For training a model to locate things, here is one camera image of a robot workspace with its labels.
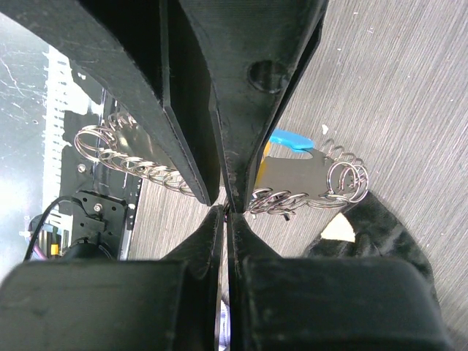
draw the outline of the screw hole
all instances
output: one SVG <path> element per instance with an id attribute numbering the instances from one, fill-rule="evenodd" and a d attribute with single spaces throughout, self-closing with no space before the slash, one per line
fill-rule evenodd
<path id="1" fill-rule="evenodd" d="M 250 66 L 248 78 L 256 89 L 264 93 L 276 94 L 287 85 L 287 70 L 278 62 L 259 61 Z"/>

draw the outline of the black cable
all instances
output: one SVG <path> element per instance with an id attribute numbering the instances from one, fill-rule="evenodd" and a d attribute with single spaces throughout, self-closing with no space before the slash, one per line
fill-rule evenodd
<path id="1" fill-rule="evenodd" d="M 31 259 L 32 253 L 34 251 L 34 244 L 39 238 L 39 233 L 41 232 L 42 227 L 44 226 L 45 220 L 49 217 L 50 212 L 59 203 L 63 203 L 63 202 L 74 203 L 75 205 L 78 205 L 84 211 L 86 216 L 88 216 L 88 213 L 86 212 L 85 208 L 83 207 L 83 204 L 81 203 L 81 201 L 79 201 L 79 199 L 73 196 L 57 197 L 54 201 L 52 201 L 52 203 L 45 209 L 44 213 L 41 215 L 39 223 L 37 223 L 37 227 L 31 236 L 31 240 L 29 241 L 28 249 L 26 250 L 26 254 L 24 255 L 24 261 L 29 261 Z"/>

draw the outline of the metal bracket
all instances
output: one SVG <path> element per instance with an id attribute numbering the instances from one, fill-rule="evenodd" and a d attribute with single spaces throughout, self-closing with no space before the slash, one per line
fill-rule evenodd
<path id="1" fill-rule="evenodd" d="M 109 249 L 112 257 L 120 255 L 119 248 L 124 235 L 127 203 L 93 192 L 78 192 L 76 194 L 90 215 L 82 211 L 73 213 L 73 237 L 94 238 L 99 236 L 100 242 Z"/>

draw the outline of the blue plastic tab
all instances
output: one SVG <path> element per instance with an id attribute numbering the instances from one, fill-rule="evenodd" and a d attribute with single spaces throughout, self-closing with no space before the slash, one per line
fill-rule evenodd
<path id="1" fill-rule="evenodd" d="M 286 146 L 294 152 L 304 152 L 304 150 L 314 148 L 314 142 L 307 137 L 282 129 L 273 131 L 270 142 Z"/>

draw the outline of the gray floor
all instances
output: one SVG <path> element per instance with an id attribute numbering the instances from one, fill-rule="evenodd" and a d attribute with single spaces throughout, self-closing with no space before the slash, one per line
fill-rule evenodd
<path id="1" fill-rule="evenodd" d="M 467 0 L 331 1 L 319 50 L 279 122 L 317 142 L 333 137 L 366 161 L 371 189 L 434 267 L 457 350 L 468 350 L 467 18 Z M 145 184 L 131 257 L 161 257 L 206 212 Z M 268 215 L 250 222 L 291 257 L 332 216 L 304 209 L 290 222 Z"/>

